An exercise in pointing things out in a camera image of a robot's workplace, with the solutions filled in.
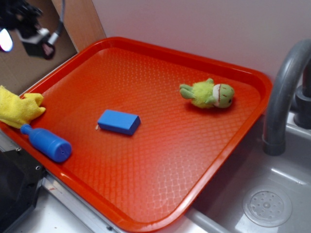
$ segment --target toy face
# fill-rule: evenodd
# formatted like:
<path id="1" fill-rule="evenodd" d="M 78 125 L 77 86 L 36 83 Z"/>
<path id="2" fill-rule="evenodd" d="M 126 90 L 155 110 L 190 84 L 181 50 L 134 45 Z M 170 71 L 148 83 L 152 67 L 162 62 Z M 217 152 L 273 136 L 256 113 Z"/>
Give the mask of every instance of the toy face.
<path id="1" fill-rule="evenodd" d="M 213 96 L 216 98 L 216 107 L 227 108 L 232 104 L 234 90 L 227 84 L 217 84 L 214 86 Z"/>

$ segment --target orange plastic tray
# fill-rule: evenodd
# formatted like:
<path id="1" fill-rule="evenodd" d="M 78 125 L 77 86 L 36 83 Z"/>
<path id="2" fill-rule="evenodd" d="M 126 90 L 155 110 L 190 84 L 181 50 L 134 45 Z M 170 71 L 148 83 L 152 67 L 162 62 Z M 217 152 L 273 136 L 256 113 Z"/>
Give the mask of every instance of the orange plastic tray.
<path id="1" fill-rule="evenodd" d="M 234 87 L 228 109 L 199 109 L 179 85 Z M 42 93 L 32 122 L 68 140 L 71 157 L 54 163 L 27 136 L 1 129 L 118 227 L 163 228 L 180 217 L 264 111 L 269 79 L 254 70 L 125 38 L 85 49 L 27 92 Z M 139 115 L 133 136 L 97 130 L 105 109 Z"/>

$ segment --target tray rim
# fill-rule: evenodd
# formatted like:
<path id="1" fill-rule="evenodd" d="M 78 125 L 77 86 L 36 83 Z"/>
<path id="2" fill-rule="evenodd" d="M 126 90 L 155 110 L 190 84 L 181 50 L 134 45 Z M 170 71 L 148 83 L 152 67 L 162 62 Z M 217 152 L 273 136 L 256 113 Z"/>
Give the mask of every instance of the tray rim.
<path id="1" fill-rule="evenodd" d="M 230 153 L 234 150 L 234 148 L 238 145 L 238 143 L 243 139 L 246 133 L 250 130 L 250 128 L 254 125 L 257 119 L 261 116 L 264 112 L 267 103 L 269 101 L 270 92 L 272 89 L 271 81 L 268 79 L 266 75 L 263 73 L 252 70 L 249 68 L 233 65 L 226 62 L 221 62 L 218 60 L 193 55 L 185 52 L 180 52 L 156 45 L 151 45 L 127 38 L 122 37 L 110 37 L 100 41 L 97 41 L 91 44 L 89 47 L 72 57 L 70 60 L 62 64 L 59 68 L 52 71 L 42 80 L 34 84 L 30 87 L 25 93 L 27 92 L 37 92 L 43 93 L 48 90 L 51 86 L 73 71 L 78 65 L 82 64 L 86 61 L 89 57 L 94 55 L 95 53 L 107 49 L 107 48 L 120 48 L 126 50 L 132 50 L 139 54 L 148 55 L 152 53 L 152 57 L 158 58 L 160 60 L 165 60 L 168 62 L 173 62 L 178 65 L 191 67 L 197 70 L 206 71 L 208 69 L 218 68 L 219 70 L 216 72 L 216 75 L 221 76 L 221 71 L 223 69 L 230 69 L 231 72 L 236 74 L 244 74 L 243 77 L 235 77 L 234 80 L 247 83 L 253 87 L 255 87 L 260 94 L 261 101 L 255 108 L 255 110 L 251 113 L 250 117 L 242 124 L 239 131 L 230 139 L 226 147 L 220 152 L 220 154 L 215 158 L 212 162 L 211 166 L 207 168 L 206 172 L 203 176 L 197 181 L 197 183 L 193 186 L 190 192 L 185 196 L 185 198 L 180 202 L 178 207 L 171 212 L 168 216 L 159 219 L 155 222 L 148 222 L 148 223 L 141 223 L 134 221 L 129 216 L 126 216 L 122 211 L 116 211 L 115 209 L 110 208 L 113 206 L 111 203 L 103 203 L 100 201 L 99 194 L 96 192 L 91 192 L 88 190 L 86 191 L 86 184 L 74 183 L 70 178 L 64 175 L 63 171 L 54 166 L 52 170 L 49 170 L 54 174 L 57 178 L 59 178 L 62 182 L 72 188 L 74 183 L 75 189 L 74 191 L 80 195 L 83 199 L 86 199 L 94 208 L 96 208 L 101 214 L 105 215 L 108 219 L 114 222 L 118 227 L 122 228 L 123 230 L 130 231 L 130 232 L 150 232 L 159 230 L 173 221 L 177 220 L 181 217 L 182 214 L 186 212 L 186 210 L 190 207 L 191 203 L 195 200 L 195 198 L 200 194 L 203 188 L 207 185 L 208 181 L 212 178 L 212 176 L 217 172 L 220 168 L 221 164 L 225 162 L 225 160 L 229 157 Z M 23 140 L 18 138 L 19 131 L 12 128 L 9 128 L 7 125 L 1 123 L 0 128 L 11 138 L 17 141 L 18 144 L 23 144 Z M 35 149 L 30 146 L 25 146 L 26 149 L 31 155 L 39 153 Z M 47 158 L 42 158 L 42 163 L 45 164 L 53 164 L 53 162 L 49 161 Z"/>

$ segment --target gray faucet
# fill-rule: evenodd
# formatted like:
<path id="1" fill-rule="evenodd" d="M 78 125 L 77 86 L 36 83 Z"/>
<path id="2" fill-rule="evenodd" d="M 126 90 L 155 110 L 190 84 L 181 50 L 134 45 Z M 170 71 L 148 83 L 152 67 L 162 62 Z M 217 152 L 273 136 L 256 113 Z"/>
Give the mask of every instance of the gray faucet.
<path id="1" fill-rule="evenodd" d="M 297 84 L 303 76 L 302 85 Z M 263 127 L 263 150 L 269 155 L 285 151 L 285 128 L 296 90 L 296 125 L 311 129 L 311 40 L 294 45 L 285 58 L 274 82 Z"/>

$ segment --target yellow cloth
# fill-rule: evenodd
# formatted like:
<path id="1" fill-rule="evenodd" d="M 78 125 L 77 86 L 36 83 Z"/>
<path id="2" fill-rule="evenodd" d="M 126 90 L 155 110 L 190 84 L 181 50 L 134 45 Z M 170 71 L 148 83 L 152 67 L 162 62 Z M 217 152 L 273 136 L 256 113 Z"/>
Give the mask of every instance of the yellow cloth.
<path id="1" fill-rule="evenodd" d="M 20 129 L 23 124 L 41 116 L 45 112 L 40 107 L 43 96 L 37 93 L 26 93 L 24 98 L 11 93 L 4 86 L 0 86 L 0 121 L 9 126 Z"/>

